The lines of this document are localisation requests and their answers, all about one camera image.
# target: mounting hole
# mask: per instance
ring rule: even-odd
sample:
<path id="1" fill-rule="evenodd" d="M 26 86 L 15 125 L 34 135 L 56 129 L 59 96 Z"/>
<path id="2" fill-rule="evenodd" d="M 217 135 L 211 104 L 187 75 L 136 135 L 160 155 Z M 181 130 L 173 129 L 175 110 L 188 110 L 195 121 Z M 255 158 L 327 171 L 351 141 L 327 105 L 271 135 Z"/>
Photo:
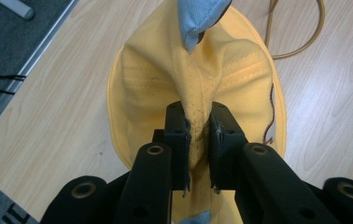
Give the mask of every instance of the mounting hole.
<path id="1" fill-rule="evenodd" d="M 299 207 L 299 214 L 306 219 L 316 218 L 314 211 L 306 206 Z"/>
<path id="2" fill-rule="evenodd" d="M 346 182 L 340 182 L 337 185 L 337 189 L 346 197 L 353 199 L 353 185 L 348 184 Z"/>
<path id="3" fill-rule="evenodd" d="M 164 148 L 160 146 L 152 146 L 152 147 L 148 147 L 147 149 L 147 153 L 154 156 L 162 154 L 163 152 L 164 152 Z"/>
<path id="4" fill-rule="evenodd" d="M 137 206 L 133 214 L 135 217 L 147 217 L 149 215 L 149 207 L 146 204 Z"/>
<path id="5" fill-rule="evenodd" d="M 84 199 L 95 193 L 96 186 L 92 182 L 84 182 L 72 188 L 71 195 L 76 199 Z"/>
<path id="6" fill-rule="evenodd" d="M 253 146 L 251 149 L 253 152 L 260 156 L 265 156 L 269 153 L 269 150 L 267 150 L 267 148 L 261 146 Z"/>

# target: wooden table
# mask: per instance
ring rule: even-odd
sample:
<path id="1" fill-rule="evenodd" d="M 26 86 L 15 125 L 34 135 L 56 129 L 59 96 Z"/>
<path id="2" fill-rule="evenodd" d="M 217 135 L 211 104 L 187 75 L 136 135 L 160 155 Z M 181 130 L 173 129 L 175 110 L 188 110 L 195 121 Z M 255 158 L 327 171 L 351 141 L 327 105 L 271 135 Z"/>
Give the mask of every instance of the wooden table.
<path id="1" fill-rule="evenodd" d="M 110 181 L 126 168 L 110 140 L 106 83 L 117 51 L 161 0 L 79 0 L 0 118 L 0 190 L 40 220 L 61 187 L 81 175 Z M 268 1 L 234 0 L 264 35 Z M 353 178 L 353 1 L 326 0 L 315 44 L 276 61 L 288 109 L 286 161 L 321 187 Z M 270 51 L 314 32 L 316 1 L 279 1 Z"/>

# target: gray carpet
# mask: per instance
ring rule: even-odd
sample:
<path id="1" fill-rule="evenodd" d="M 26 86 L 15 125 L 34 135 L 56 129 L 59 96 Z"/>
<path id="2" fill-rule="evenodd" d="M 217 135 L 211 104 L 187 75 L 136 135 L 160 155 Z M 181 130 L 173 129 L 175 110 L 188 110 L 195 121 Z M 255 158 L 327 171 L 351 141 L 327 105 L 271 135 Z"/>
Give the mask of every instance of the gray carpet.
<path id="1" fill-rule="evenodd" d="M 55 25 L 67 14 L 77 0 L 21 0 L 35 11 L 30 21 L 25 21 L 0 4 L 0 76 L 26 76 L 35 59 L 54 35 Z M 0 90 L 14 92 L 21 81 L 0 78 Z M 11 96 L 0 93 L 0 113 Z"/>

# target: yellow fabric bag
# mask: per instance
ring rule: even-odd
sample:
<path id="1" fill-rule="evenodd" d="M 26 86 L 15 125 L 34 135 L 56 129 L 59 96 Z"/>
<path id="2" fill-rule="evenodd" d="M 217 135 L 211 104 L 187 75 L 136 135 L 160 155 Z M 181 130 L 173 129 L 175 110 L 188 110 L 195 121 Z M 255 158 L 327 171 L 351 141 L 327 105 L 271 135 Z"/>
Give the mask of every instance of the yellow fabric bag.
<path id="1" fill-rule="evenodd" d="M 165 108 L 181 101 L 191 123 L 191 192 L 174 192 L 173 220 L 210 210 L 211 223 L 241 223 L 233 191 L 210 188 L 207 159 L 212 102 L 229 107 L 249 142 L 283 156 L 286 109 L 273 60 L 251 23 L 233 7 L 189 54 L 178 29 L 177 0 L 164 2 L 118 53 L 107 102 L 114 147 L 131 168 L 137 150 L 162 129 Z"/>

